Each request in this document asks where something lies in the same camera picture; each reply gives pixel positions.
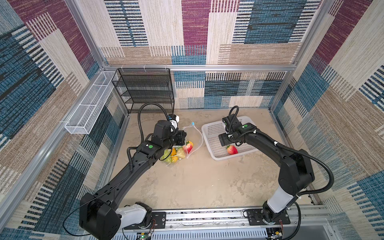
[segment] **bag of fruit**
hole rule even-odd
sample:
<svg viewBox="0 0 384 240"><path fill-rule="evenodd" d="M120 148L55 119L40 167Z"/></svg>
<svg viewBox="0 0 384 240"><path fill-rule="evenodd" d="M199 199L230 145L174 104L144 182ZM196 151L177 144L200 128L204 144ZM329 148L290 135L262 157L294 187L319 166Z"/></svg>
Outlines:
<svg viewBox="0 0 384 240"><path fill-rule="evenodd" d="M181 159L188 158L193 152L203 144L203 135L195 127L195 123L184 127L183 130L187 133L184 146L173 146L172 149L164 150L164 155L160 160L164 161L168 166L179 162Z"/></svg>

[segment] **striped fabric wall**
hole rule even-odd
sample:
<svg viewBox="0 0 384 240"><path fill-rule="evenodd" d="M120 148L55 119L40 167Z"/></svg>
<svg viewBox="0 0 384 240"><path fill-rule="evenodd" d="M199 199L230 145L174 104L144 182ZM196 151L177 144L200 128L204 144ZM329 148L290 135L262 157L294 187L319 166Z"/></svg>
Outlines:
<svg viewBox="0 0 384 240"><path fill-rule="evenodd" d="M64 0L0 0L0 201L98 66Z"/></svg>
<svg viewBox="0 0 384 240"><path fill-rule="evenodd" d="M123 110L119 96L109 96L89 135L67 133L27 195L16 209L0 239L75 239L62 228L65 217L78 208L81 197L101 186L116 143ZM79 230L79 212L66 221L70 232Z"/></svg>
<svg viewBox="0 0 384 240"><path fill-rule="evenodd" d="M79 0L110 65L291 64L321 0ZM175 108L268 107L281 79L175 72ZM234 81L231 74L238 74Z"/></svg>
<svg viewBox="0 0 384 240"><path fill-rule="evenodd" d="M274 110L292 146L333 170L319 197L348 240L384 239L383 65L384 1L336 0Z"/></svg>
<svg viewBox="0 0 384 240"><path fill-rule="evenodd" d="M269 107L286 72L171 72L176 109Z"/></svg>
<svg viewBox="0 0 384 240"><path fill-rule="evenodd" d="M64 0L0 0L0 46L1 201L98 65ZM59 223L99 187L122 115L110 96L97 130L65 136L0 239L66 237Z"/></svg>

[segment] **black metal shelf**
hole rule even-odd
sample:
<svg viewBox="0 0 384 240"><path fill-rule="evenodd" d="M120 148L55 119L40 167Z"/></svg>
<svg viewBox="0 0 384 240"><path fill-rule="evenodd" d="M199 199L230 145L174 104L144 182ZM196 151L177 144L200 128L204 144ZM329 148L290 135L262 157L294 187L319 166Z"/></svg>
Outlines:
<svg viewBox="0 0 384 240"><path fill-rule="evenodd" d="M118 80L112 83L129 113L137 113L144 103L158 103L167 113L173 113L175 99L169 69L119 68L116 75ZM160 113L161 110L157 106L148 105L143 112Z"/></svg>

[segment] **red wire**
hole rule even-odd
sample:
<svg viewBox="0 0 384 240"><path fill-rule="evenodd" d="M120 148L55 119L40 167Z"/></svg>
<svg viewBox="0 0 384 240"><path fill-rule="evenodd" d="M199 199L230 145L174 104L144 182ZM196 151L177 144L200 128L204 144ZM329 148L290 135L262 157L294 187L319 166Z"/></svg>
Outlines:
<svg viewBox="0 0 384 240"><path fill-rule="evenodd" d="M149 230L149 233L151 232L152 228L153 228L153 232L152 232L152 234L155 232L155 228L154 228L155 225L156 225L156 220L153 219L153 225L152 225L151 229Z"/></svg>
<svg viewBox="0 0 384 240"><path fill-rule="evenodd" d="M281 225L281 235L283 235L283 221L279 219L280 225Z"/></svg>

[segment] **concrete floor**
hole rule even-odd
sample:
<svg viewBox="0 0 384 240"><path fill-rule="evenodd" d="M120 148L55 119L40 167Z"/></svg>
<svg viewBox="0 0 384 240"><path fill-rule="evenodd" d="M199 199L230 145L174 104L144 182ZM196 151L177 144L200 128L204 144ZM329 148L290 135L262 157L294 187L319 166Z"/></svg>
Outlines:
<svg viewBox="0 0 384 240"><path fill-rule="evenodd" d="M219 121L228 112L228 109L175 111L180 116L180 128L194 121L200 131L202 125ZM267 109L242 108L238 115L250 117L259 129L281 141ZM163 114L141 114L144 136L153 132L155 123L163 118ZM112 177L127 164L127 147L139 143L137 114L131 114ZM215 161L204 142L188 159L173 167L157 161L130 189L120 206L138 201L153 209L260 206L277 189L278 174L279 167L260 151ZM311 200L306 196L298 203L311 204Z"/></svg>

